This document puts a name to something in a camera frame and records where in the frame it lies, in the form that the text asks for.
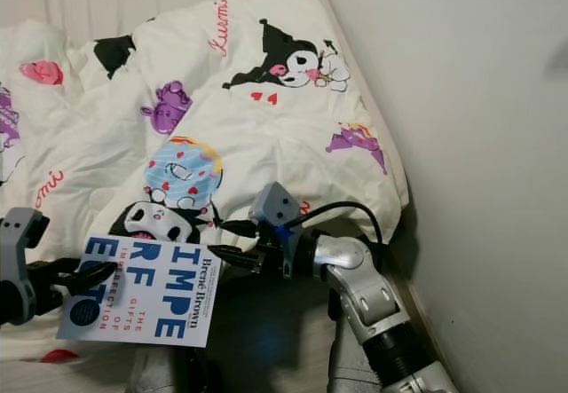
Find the bedsheet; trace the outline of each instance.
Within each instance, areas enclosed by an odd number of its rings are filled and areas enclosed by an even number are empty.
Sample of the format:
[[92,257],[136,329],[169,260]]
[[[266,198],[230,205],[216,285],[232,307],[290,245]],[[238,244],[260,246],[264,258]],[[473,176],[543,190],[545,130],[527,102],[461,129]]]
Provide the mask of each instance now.
[[26,155],[2,209],[60,217],[38,257],[77,253],[109,226],[237,243],[215,228],[217,212],[246,217],[272,180],[306,211],[364,201],[385,241],[396,226],[404,200],[388,146],[317,0],[208,1],[81,49],[35,22],[0,40],[3,157]]

